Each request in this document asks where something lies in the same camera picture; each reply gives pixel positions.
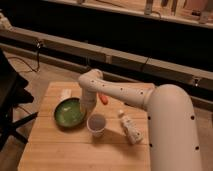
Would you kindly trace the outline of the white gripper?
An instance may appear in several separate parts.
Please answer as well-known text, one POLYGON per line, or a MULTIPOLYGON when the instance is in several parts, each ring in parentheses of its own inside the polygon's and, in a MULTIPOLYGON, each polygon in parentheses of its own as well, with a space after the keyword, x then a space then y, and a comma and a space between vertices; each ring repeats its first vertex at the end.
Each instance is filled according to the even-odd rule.
POLYGON ((97 103, 97 93, 82 89, 80 97, 80 110, 85 115, 90 115, 97 103))

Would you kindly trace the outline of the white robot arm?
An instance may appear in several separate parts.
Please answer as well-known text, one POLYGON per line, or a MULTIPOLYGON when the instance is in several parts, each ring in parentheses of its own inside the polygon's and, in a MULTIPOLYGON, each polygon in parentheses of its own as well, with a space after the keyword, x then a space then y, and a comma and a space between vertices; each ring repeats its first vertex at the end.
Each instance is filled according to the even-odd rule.
POLYGON ((133 88, 103 79, 99 69, 78 78, 81 110, 91 113, 103 93, 148 115, 151 171, 202 171, 197 122, 190 96, 173 84, 133 88))

